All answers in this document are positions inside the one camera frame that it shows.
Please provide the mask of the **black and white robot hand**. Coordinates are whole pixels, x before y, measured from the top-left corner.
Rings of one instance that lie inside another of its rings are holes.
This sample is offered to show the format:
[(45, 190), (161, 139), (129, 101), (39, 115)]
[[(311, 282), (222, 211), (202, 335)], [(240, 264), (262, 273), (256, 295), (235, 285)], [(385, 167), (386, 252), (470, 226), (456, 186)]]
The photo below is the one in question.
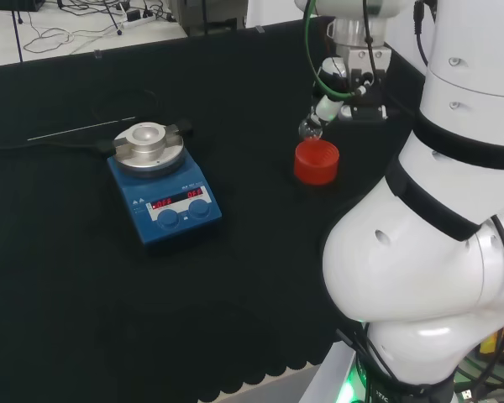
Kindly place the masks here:
[(320, 86), (312, 88), (312, 106), (307, 121), (324, 128), (335, 120), (384, 122), (388, 119), (382, 84), (391, 63), (385, 46), (367, 49), (338, 45), (336, 55), (323, 61), (318, 77), (325, 86), (345, 96), (336, 100)]

